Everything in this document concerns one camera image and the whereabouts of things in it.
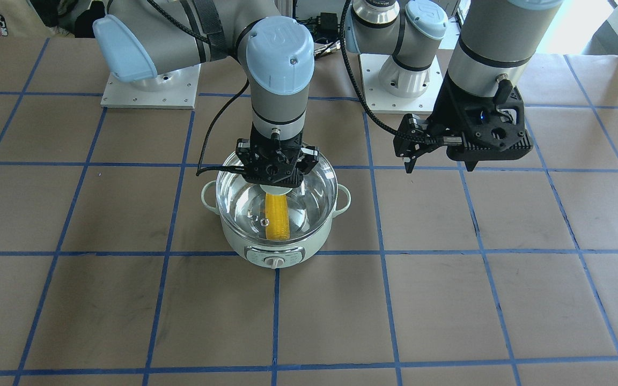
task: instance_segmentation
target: pot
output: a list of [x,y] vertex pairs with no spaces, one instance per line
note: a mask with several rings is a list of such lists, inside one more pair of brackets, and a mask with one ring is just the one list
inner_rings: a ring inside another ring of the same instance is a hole
[[[242,166],[235,153],[226,159],[225,166]],[[216,206],[204,198],[216,186]],[[333,218],[344,213],[351,203],[350,190],[337,183],[335,170],[323,154],[311,173],[304,176],[298,188],[287,193],[290,237],[287,240],[268,240],[264,217],[266,190],[269,187],[248,183],[240,174],[218,173],[201,193],[208,210],[219,215],[228,244],[247,261],[267,268],[285,268],[314,256],[328,238]],[[338,191],[348,199],[337,209]]]

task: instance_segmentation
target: metal base plate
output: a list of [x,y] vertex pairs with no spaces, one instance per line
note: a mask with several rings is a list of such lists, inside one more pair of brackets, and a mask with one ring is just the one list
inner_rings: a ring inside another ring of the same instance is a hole
[[200,66],[198,64],[132,83],[123,83],[109,75],[101,105],[109,108],[192,109],[197,96]]
[[361,54],[361,77],[364,85],[364,97],[369,107],[375,113],[385,114],[429,114],[436,104],[437,94],[442,86],[443,75],[437,57],[433,59],[429,71],[429,83],[426,92],[418,98],[399,98],[380,86],[378,73],[388,55]]

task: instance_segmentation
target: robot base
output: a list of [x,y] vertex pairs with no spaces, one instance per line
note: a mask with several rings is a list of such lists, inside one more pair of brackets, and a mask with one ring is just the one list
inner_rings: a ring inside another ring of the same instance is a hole
[[123,83],[108,76],[101,105],[108,108],[194,108],[200,64],[154,79]]
[[436,104],[436,98],[442,86],[442,74],[437,57],[433,59],[429,69],[429,81],[426,92],[418,98],[399,98],[385,90],[378,80],[378,71],[382,68],[388,55],[361,54],[361,76],[364,85],[364,98],[374,113],[400,114],[423,113],[429,114]]

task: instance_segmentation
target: light blue joint cap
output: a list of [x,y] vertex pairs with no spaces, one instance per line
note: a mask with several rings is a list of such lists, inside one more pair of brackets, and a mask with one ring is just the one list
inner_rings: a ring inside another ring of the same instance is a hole
[[112,14],[95,20],[95,37],[113,76],[120,81],[156,78],[157,68],[142,43]]
[[350,11],[348,11],[347,16],[345,17],[345,48],[354,54],[361,54],[359,44],[356,42],[356,35],[354,34],[354,20]]
[[314,74],[314,41],[296,20],[272,16],[248,34],[247,67],[256,82],[276,95],[293,95]]
[[407,19],[422,34],[437,41],[445,37],[447,14],[439,5],[429,0],[409,0],[406,10]]
[[550,8],[557,7],[564,0],[507,0],[517,7],[525,8],[532,11],[544,11]]

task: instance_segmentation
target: beige pants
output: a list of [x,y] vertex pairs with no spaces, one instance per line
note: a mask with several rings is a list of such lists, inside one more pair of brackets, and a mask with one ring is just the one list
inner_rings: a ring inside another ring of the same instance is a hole
[[6,20],[9,36],[54,36],[26,0],[0,0],[0,14]]

